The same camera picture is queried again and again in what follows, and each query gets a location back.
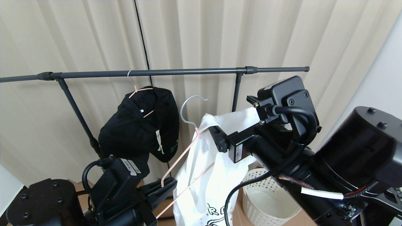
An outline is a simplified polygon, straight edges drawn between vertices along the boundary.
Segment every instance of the curtain fold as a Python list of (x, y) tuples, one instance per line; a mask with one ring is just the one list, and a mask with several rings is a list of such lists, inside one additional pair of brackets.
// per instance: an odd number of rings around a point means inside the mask
[[(247, 95), (299, 75), (316, 107), (321, 133), (315, 149), (364, 78), (402, 8), (399, 1), (137, 1), (150, 69), (293, 67), (310, 71), (259, 73), (242, 78), (237, 109)], [(134, 1), (0, 2), (0, 76), (146, 70)], [(149, 78), (66, 80), (95, 137), (123, 96)], [(234, 74), (153, 76), (172, 91), (185, 117), (231, 111)], [(25, 185), (45, 178), (80, 181), (97, 155), (56, 82), (0, 85), (0, 163)], [(178, 157), (194, 128), (180, 124)], [(166, 164), (151, 157), (146, 182)], [(100, 170), (90, 173), (96, 181)]]

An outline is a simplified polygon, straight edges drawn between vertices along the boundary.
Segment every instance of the clothes rack pole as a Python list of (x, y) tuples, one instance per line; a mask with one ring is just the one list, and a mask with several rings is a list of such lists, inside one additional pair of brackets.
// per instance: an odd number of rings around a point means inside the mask
[(253, 66), (246, 66), (243, 68), (203, 68), (203, 69), (167, 69), (167, 70), (132, 70), (132, 71), (101, 71), (101, 72), (43, 72), (37, 75), (25, 75), (0, 78), (0, 83), (3, 82), (18, 82), (29, 80), (56, 80), (68, 102), (73, 108), (78, 117), (82, 127), (84, 128), (92, 148), (100, 158), (103, 158), (99, 143), (92, 135), (84, 117), (82, 116), (70, 90), (64, 79), (66, 78), (97, 78), (97, 77), (126, 77), (126, 76), (163, 76), (163, 75), (190, 75), (190, 74), (236, 74), (236, 83), (233, 96), (232, 111), (236, 110), (237, 100), (239, 96), (241, 77), (245, 74), (255, 74), (260, 72), (308, 72), (310, 68), (307, 67), (290, 67), (290, 68), (257, 68)]

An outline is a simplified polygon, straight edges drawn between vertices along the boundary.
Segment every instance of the bolt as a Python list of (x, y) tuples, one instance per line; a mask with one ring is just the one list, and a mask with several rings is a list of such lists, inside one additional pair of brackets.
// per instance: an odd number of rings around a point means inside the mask
[(376, 113), (376, 110), (375, 110), (375, 108), (370, 107), (370, 108), (367, 110), (367, 112), (370, 113), (370, 114), (374, 114), (374, 113)]
[(377, 124), (377, 127), (380, 129), (385, 129), (387, 126), (388, 126), (387, 123), (382, 121)]
[(24, 219), (29, 219), (31, 217), (31, 215), (28, 213), (28, 212), (26, 212), (25, 214), (24, 214)]

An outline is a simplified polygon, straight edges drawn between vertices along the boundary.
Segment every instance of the white laundry basket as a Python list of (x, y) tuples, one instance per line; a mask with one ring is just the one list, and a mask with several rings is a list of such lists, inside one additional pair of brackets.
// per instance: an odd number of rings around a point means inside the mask
[[(243, 181), (259, 177), (265, 169), (250, 170)], [(292, 197), (270, 177), (243, 187), (243, 210), (255, 226), (279, 226), (301, 210)]]

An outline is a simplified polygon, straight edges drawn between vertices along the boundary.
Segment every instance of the black garment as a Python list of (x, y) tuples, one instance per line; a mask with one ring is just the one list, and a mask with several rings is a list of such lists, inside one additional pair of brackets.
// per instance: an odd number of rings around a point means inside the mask
[[(131, 98), (132, 93), (126, 94), (117, 112), (100, 130), (99, 144), (105, 156), (133, 159), (152, 153), (168, 162), (176, 154), (179, 119), (173, 94), (164, 88), (144, 88), (153, 90), (138, 91)], [(157, 130), (163, 151), (158, 150)]]

